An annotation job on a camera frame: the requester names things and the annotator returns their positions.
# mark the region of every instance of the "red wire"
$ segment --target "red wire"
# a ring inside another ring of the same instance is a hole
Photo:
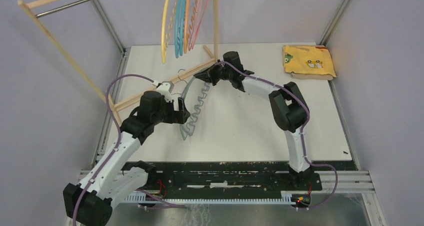
[[[310,195],[311,192],[312,192],[312,185],[311,185],[311,183],[309,183],[309,191],[307,192],[307,194]]]
[[[165,187],[165,185],[162,183],[162,180],[158,180],[158,182],[160,183],[160,188],[159,188],[159,194],[162,192],[162,187],[164,187],[164,189],[165,189],[165,193],[163,194],[163,196],[162,196],[162,198],[165,198],[165,196],[167,195],[167,190],[166,190],[166,187]]]
[[[159,185],[159,194],[162,192],[162,181],[159,179],[158,182],[160,183]]]

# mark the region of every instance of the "white wall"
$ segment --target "white wall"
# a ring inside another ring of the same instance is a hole
[[[126,47],[161,43],[165,0],[100,1]],[[171,0],[169,3],[168,21],[174,2],[175,0]],[[219,0],[220,42],[317,42],[340,2],[341,0]],[[213,43],[213,26],[211,0],[197,43]]]
[[[41,20],[105,90],[120,54],[91,4]],[[17,0],[0,0],[0,59],[0,225],[62,225],[63,188],[88,166],[105,105]]]
[[[352,0],[328,47],[353,146],[389,225],[424,222],[424,0]]]

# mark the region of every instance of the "metal hook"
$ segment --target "metal hook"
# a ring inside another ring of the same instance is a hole
[[[180,81],[184,81],[186,84],[189,84],[186,80],[183,80],[183,79],[181,79],[181,78],[180,78],[180,71],[185,71],[185,69],[179,69],[179,70],[178,70],[178,74],[177,74],[178,79],[179,79]]]

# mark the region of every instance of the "yellow towel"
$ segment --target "yellow towel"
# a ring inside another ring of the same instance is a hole
[[[330,53],[324,46],[284,46],[283,53],[286,73],[336,77]]]

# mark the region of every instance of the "white tabletop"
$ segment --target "white tabletop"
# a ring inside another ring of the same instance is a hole
[[[351,160],[328,82],[292,79],[284,73],[283,45],[287,44],[223,44],[219,51],[220,55],[238,51],[244,69],[255,72],[259,77],[280,85],[290,81],[297,83],[311,113],[305,128],[307,154],[311,160]],[[141,74],[162,81],[176,75],[181,68],[189,69],[209,59],[202,45],[196,45],[194,50],[178,59],[174,55],[174,47],[169,46],[167,62],[162,64],[160,46],[133,46],[125,74]],[[184,86],[185,82],[177,83],[173,93],[181,92]],[[200,80],[195,80],[190,87],[185,102],[191,112],[202,86]],[[118,101],[149,87],[151,84],[140,78],[124,79]],[[127,118],[137,105],[120,111],[121,118]],[[270,103],[234,89],[228,81],[220,81],[210,89],[193,137],[183,141],[178,124],[161,123],[154,130],[130,161],[289,160],[285,135],[274,122]],[[113,125],[108,147],[116,136]]]

